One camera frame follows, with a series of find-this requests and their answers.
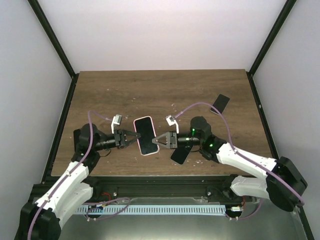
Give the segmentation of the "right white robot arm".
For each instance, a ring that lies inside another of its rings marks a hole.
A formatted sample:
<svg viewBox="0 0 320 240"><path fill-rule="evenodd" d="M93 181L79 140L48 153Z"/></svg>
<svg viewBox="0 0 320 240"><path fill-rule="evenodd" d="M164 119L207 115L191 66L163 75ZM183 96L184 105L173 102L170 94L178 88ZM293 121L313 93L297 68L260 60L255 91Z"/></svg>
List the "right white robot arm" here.
<svg viewBox="0 0 320 240"><path fill-rule="evenodd" d="M291 212L303 204L302 195L308 184L295 164L287 157L263 157L235 147L212 133L211 125L202 116L193 117L188 132L169 131L152 139L158 146L173 149L171 160L183 164L194 146L208 161L232 166L250 177L236 175L222 188L229 202L239 196L270 200L278 208Z"/></svg>

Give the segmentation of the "silver-edged black phone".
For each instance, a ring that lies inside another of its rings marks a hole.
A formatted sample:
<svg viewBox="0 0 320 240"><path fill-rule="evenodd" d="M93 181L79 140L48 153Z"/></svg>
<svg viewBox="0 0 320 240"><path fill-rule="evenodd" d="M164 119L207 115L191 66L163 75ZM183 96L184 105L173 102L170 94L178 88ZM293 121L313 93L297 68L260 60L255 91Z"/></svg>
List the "silver-edged black phone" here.
<svg viewBox="0 0 320 240"><path fill-rule="evenodd" d="M224 110L226 109L228 103L230 101L230 98L228 96L225 96L223 94L219 94L214 103L212 104L212 107L210 108L210 111L214 114L218 114L217 110L222 114Z"/></svg>

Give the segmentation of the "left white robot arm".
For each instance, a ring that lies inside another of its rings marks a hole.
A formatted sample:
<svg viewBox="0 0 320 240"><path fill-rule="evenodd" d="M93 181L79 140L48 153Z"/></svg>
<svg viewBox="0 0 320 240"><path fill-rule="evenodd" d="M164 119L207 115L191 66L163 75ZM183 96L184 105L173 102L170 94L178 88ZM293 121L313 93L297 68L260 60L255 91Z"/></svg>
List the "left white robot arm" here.
<svg viewBox="0 0 320 240"><path fill-rule="evenodd" d="M140 134L116 129L111 134L98 130L92 123L74 131L74 155L54 185L35 202L26 203L21 211L17 240L57 240L61 231L86 201L97 202L102 196L99 182L90 173L100 160L100 151L124 149Z"/></svg>

